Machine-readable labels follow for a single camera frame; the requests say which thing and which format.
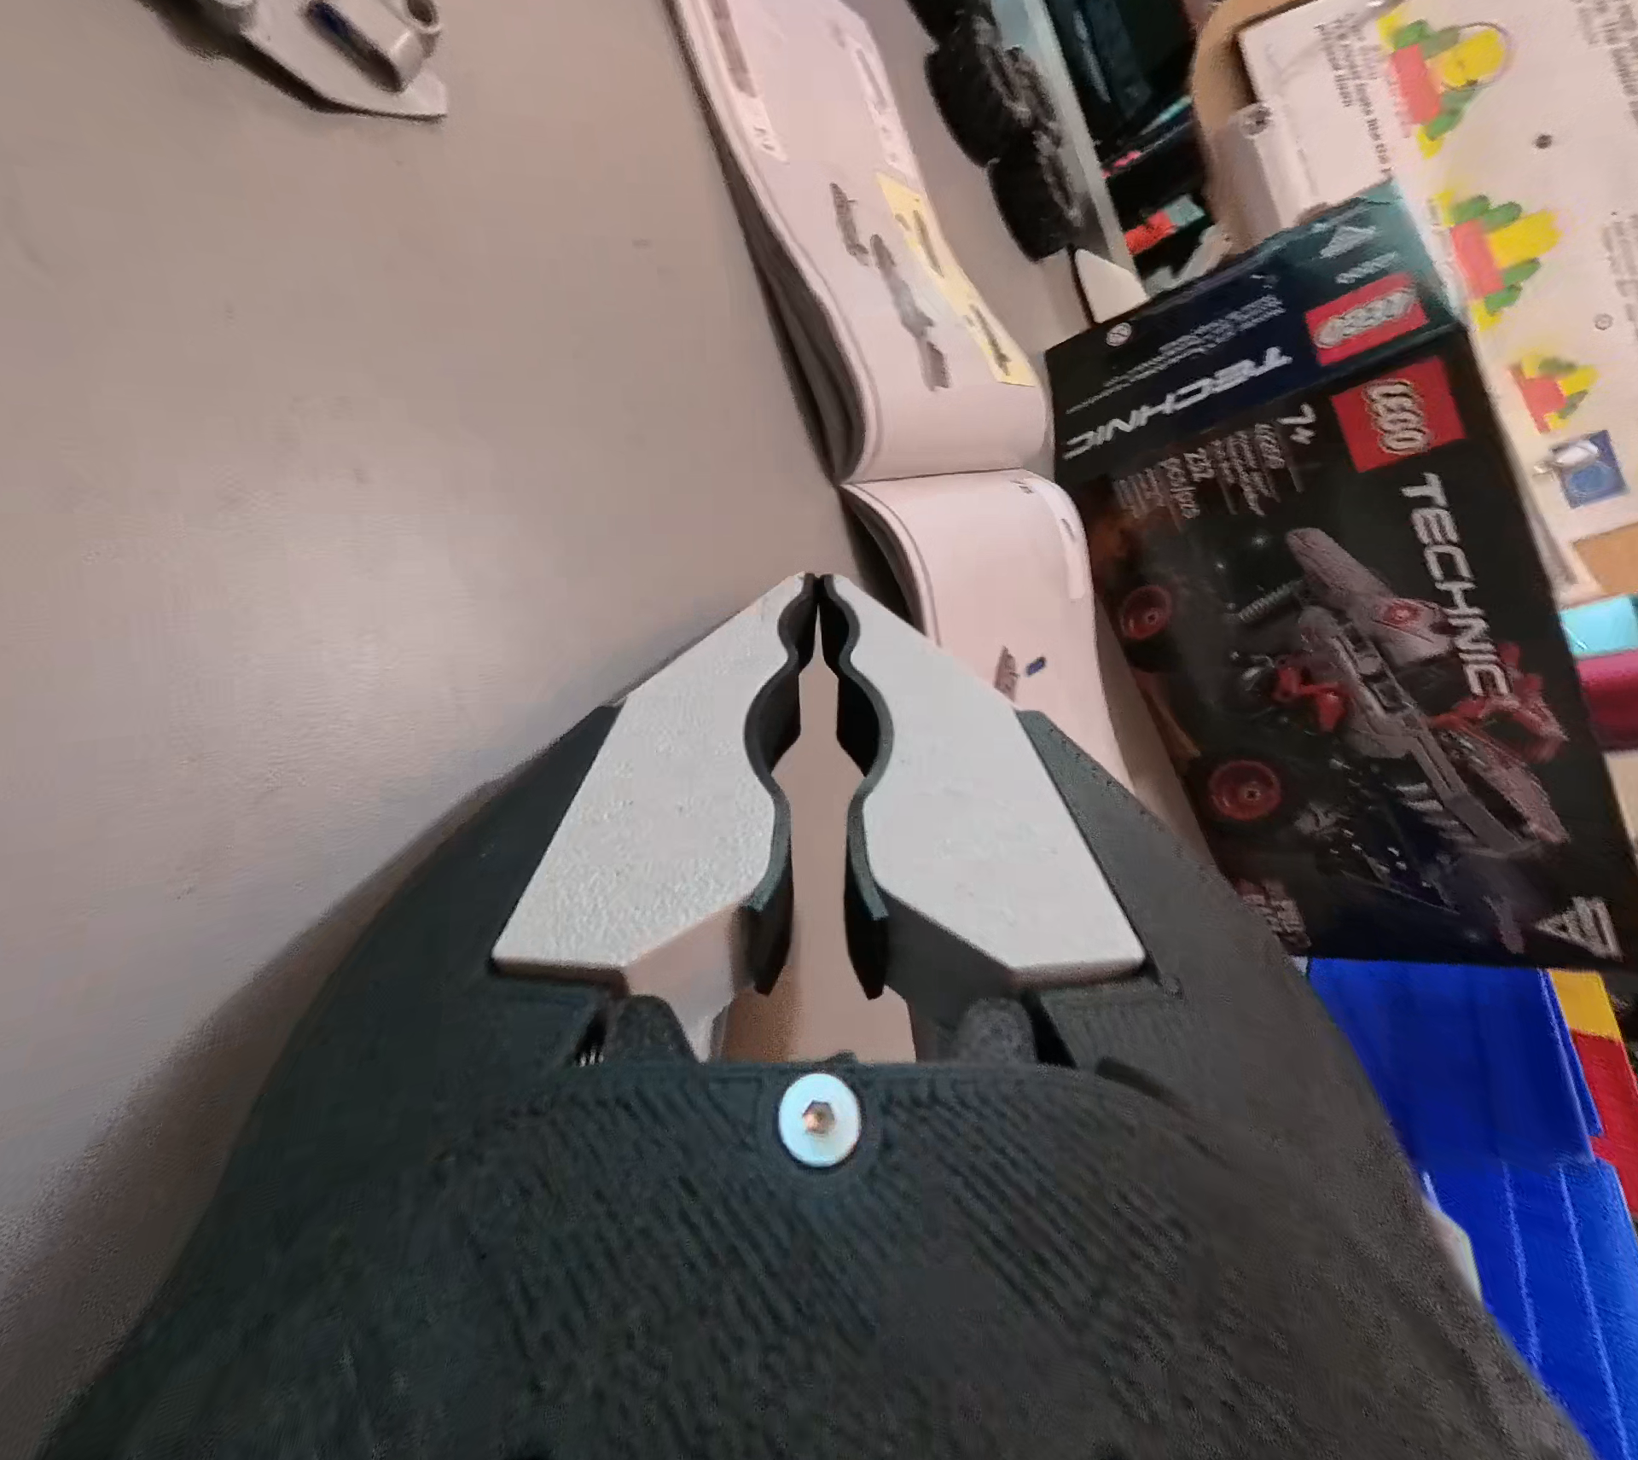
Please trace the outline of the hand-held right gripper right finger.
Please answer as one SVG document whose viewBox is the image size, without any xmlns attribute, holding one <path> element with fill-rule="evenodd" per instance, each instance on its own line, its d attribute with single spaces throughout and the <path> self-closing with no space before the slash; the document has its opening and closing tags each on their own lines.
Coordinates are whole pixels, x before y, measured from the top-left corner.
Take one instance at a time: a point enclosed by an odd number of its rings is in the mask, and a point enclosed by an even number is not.
<svg viewBox="0 0 1638 1460">
<path fill-rule="evenodd" d="M 918 1054 L 969 1008 L 1130 979 L 1145 949 L 1021 713 L 841 575 L 823 580 L 836 742 L 859 785 L 843 913 L 865 993 Z"/>
</svg>

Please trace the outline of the blue storage bin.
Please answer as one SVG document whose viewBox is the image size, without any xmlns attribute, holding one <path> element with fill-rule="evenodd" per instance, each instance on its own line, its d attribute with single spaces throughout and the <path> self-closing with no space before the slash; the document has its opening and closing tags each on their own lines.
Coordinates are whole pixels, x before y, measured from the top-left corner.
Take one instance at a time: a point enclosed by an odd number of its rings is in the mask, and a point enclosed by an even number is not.
<svg viewBox="0 0 1638 1460">
<path fill-rule="evenodd" d="M 1312 960 L 1457 1266 L 1597 1457 L 1637 1455 L 1637 1245 L 1546 972 Z"/>
</svg>

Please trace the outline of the beige desk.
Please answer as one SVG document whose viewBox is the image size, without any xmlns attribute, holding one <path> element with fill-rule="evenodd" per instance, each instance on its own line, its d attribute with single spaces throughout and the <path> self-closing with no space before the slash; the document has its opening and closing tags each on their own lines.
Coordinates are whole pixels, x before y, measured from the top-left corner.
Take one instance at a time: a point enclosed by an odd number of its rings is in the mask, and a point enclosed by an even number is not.
<svg viewBox="0 0 1638 1460">
<path fill-rule="evenodd" d="M 4 1290 L 149 1266 L 287 950 L 855 570 L 661 0 L 437 0 L 451 113 L 4 0 Z"/>
</svg>

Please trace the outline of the red plastic bin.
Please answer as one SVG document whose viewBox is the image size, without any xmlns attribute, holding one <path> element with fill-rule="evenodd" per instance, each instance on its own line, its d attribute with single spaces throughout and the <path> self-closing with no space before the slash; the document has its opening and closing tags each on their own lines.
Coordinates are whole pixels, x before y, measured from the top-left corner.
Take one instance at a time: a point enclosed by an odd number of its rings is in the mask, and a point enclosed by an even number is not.
<svg viewBox="0 0 1638 1460">
<path fill-rule="evenodd" d="M 1570 1032 L 1597 1114 L 1592 1150 L 1620 1182 L 1628 1218 L 1637 1221 L 1637 1080 L 1625 1041 Z"/>
</svg>

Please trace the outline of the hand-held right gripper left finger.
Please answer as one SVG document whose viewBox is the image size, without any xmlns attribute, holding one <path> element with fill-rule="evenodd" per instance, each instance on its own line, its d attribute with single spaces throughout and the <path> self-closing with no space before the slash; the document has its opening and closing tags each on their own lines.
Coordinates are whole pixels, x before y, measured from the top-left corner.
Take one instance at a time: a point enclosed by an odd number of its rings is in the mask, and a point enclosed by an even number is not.
<svg viewBox="0 0 1638 1460">
<path fill-rule="evenodd" d="M 502 926 L 497 971 L 662 1000 L 700 1059 L 720 1054 L 734 1001 L 768 991 L 790 949 L 775 768 L 802 728 L 816 618 L 814 577 L 790 577 L 625 696 Z"/>
</svg>

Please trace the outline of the yellow plastic bin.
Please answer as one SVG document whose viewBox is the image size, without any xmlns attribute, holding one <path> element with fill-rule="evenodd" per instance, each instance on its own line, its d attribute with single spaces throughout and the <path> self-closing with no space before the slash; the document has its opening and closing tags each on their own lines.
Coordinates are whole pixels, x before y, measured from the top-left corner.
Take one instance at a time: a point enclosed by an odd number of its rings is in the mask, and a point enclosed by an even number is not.
<svg viewBox="0 0 1638 1460">
<path fill-rule="evenodd" d="M 1550 971 L 1560 1012 L 1573 1036 L 1623 1044 L 1625 1029 L 1606 979 L 1594 972 Z"/>
</svg>

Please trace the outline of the black toy set box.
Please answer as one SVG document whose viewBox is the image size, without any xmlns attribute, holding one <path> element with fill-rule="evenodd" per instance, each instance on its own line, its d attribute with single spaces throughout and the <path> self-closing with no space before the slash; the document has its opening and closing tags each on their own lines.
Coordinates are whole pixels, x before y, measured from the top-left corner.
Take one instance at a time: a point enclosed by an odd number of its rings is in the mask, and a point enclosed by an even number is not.
<svg viewBox="0 0 1638 1460">
<path fill-rule="evenodd" d="M 1393 184 L 1050 348 L 1053 476 L 1225 879 L 1295 954 L 1635 974 L 1635 851 Z"/>
</svg>

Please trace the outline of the open instruction booklet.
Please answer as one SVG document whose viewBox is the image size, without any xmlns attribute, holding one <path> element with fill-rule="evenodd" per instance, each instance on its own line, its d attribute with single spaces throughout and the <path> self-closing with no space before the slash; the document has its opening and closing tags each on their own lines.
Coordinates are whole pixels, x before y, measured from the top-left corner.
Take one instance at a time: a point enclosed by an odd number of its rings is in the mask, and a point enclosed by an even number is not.
<svg viewBox="0 0 1638 1460">
<path fill-rule="evenodd" d="M 1038 357 L 946 237 L 841 0 L 666 0 L 836 491 L 899 611 L 1137 790 Z"/>
</svg>

